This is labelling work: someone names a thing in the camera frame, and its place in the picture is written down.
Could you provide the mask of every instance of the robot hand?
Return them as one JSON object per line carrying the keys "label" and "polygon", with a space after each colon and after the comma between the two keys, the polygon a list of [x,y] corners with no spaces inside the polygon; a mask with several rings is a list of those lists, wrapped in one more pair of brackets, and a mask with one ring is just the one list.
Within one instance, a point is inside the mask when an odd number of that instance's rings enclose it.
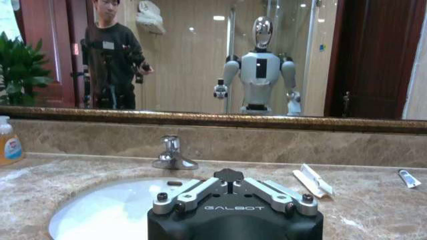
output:
{"label": "robot hand", "polygon": [[302,96],[298,91],[287,94],[287,115],[299,116],[302,114]]}
{"label": "robot hand", "polygon": [[223,99],[228,97],[228,87],[224,85],[224,80],[218,80],[218,85],[214,88],[214,97]]}

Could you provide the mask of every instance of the green leaves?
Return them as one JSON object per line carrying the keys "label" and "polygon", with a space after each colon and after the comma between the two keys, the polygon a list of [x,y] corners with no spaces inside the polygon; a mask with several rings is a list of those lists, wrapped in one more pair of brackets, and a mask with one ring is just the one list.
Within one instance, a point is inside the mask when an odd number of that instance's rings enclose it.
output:
{"label": "green leaves", "polygon": [[54,81],[48,77],[51,71],[43,68],[48,60],[42,47],[42,39],[34,48],[18,39],[8,39],[4,32],[0,34],[0,92],[6,90],[7,93],[0,96],[0,104],[32,106],[36,102],[34,87],[44,88]]}
{"label": "green leaves", "polygon": [[12,81],[8,83],[6,87],[7,94],[16,94],[23,91],[23,84],[18,81]]}
{"label": "green leaves", "polygon": [[34,76],[24,80],[24,82],[31,83],[31,85],[44,88],[50,83],[54,82],[54,79],[47,76]]}

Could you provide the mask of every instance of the screw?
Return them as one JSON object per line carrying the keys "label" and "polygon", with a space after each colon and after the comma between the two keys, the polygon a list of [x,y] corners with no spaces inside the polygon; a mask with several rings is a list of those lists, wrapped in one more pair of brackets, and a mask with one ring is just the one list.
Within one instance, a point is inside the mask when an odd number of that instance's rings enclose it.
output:
{"label": "screw", "polygon": [[311,195],[311,194],[305,194],[305,195],[302,196],[302,201],[303,201],[305,203],[311,204],[311,203],[314,202],[314,195]]}
{"label": "screw", "polygon": [[286,215],[287,217],[291,217],[291,216],[294,215],[294,213],[295,213],[295,208],[297,208],[297,206],[295,206],[295,204],[294,204],[293,202],[290,202],[290,203],[286,205],[286,207],[284,207],[284,215]]}
{"label": "screw", "polygon": [[186,212],[186,205],[182,202],[175,205],[175,211],[179,214],[183,214]]}
{"label": "screw", "polygon": [[160,192],[160,193],[158,194],[158,200],[159,200],[160,202],[168,200],[168,194],[167,194],[166,192]]}

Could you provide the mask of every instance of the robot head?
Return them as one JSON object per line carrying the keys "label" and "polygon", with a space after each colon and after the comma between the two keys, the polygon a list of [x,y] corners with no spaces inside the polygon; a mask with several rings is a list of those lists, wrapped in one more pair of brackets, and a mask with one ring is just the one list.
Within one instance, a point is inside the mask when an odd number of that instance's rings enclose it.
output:
{"label": "robot head", "polygon": [[266,50],[274,35],[274,22],[267,16],[256,18],[252,32],[256,48]]}

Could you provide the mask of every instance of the marble backsplash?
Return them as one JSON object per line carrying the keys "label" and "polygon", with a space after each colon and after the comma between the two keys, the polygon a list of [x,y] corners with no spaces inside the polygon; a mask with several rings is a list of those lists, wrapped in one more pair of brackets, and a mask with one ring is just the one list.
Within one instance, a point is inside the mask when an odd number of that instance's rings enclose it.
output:
{"label": "marble backsplash", "polygon": [[194,160],[427,168],[427,136],[12,120],[26,152],[156,158],[179,135]]}

